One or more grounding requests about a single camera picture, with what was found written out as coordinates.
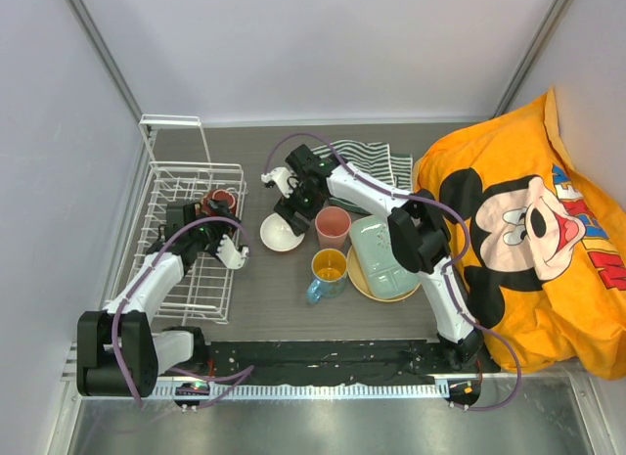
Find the orange bowl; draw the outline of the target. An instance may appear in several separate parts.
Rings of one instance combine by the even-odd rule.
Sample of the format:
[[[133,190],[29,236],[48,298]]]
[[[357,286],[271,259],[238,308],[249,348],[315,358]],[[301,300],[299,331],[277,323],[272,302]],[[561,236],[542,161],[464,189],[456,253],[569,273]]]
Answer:
[[[259,234],[263,245],[275,252],[294,250],[304,240],[304,234],[295,235],[288,222],[276,212],[263,220]]]

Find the pink cup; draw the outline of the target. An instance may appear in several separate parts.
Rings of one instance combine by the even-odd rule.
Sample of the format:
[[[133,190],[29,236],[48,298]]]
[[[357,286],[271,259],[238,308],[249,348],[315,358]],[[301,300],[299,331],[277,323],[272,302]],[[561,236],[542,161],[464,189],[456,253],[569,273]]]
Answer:
[[[351,227],[349,213],[338,206],[324,207],[315,218],[320,248],[341,250]]]

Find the red patterned cup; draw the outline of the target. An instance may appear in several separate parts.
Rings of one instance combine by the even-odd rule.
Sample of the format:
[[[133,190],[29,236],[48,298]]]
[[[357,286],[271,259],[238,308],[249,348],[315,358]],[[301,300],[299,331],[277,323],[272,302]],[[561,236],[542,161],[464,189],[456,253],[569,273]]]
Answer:
[[[236,218],[237,200],[235,196],[224,190],[214,189],[205,193],[200,200],[201,216],[221,216]]]

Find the blue patterned bowl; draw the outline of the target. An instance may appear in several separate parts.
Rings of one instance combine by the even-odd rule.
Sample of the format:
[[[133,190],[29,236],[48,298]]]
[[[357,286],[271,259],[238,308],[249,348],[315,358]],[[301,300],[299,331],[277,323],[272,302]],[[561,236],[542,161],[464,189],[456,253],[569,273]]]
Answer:
[[[310,304],[343,293],[347,280],[347,259],[340,250],[319,250],[312,258],[311,271],[313,280],[306,291],[306,300]]]

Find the yellow round plate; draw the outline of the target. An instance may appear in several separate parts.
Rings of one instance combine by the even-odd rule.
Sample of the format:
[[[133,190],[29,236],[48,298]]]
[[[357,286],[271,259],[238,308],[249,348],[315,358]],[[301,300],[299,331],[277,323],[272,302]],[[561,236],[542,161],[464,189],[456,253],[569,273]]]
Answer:
[[[420,284],[417,284],[409,292],[392,298],[379,298],[374,296],[369,288],[366,277],[361,269],[361,265],[358,260],[356,251],[353,247],[350,247],[347,253],[347,274],[352,285],[359,291],[360,294],[369,298],[370,300],[380,303],[394,303],[403,301],[409,296],[413,295],[421,286]]]

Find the light green divided tray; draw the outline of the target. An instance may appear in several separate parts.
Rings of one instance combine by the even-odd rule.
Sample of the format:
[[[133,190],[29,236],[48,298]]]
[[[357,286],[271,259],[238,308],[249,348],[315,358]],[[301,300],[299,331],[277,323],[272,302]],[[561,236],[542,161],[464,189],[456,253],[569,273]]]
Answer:
[[[349,237],[373,297],[396,299],[420,285],[418,275],[395,259],[384,220],[372,215],[358,219],[352,223]]]

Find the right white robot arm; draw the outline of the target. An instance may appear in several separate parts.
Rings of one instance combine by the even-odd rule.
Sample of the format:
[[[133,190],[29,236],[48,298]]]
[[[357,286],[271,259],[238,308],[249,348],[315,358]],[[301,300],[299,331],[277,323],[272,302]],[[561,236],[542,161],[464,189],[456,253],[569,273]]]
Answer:
[[[413,194],[384,184],[338,154],[320,158],[301,145],[290,152],[286,163],[286,167],[266,169],[261,181],[280,190],[274,211],[294,234],[307,231],[329,198],[349,201],[384,220],[396,261],[419,276],[434,313],[443,363],[455,372],[472,365],[483,335],[475,328],[466,305],[466,287],[453,265],[444,219],[452,209],[425,190]]]

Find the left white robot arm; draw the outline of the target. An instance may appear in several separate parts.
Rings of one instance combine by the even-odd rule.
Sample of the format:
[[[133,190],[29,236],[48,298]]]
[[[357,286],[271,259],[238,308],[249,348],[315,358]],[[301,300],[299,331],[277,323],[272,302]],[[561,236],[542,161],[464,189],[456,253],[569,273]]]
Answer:
[[[76,385],[83,396],[149,396],[158,376],[178,367],[200,374],[209,359],[197,327],[173,326],[154,335],[151,323],[164,299],[203,254],[230,270],[244,267],[245,245],[236,245],[240,219],[227,202],[173,202],[165,209],[156,240],[122,292],[99,311],[84,312],[77,322]]]

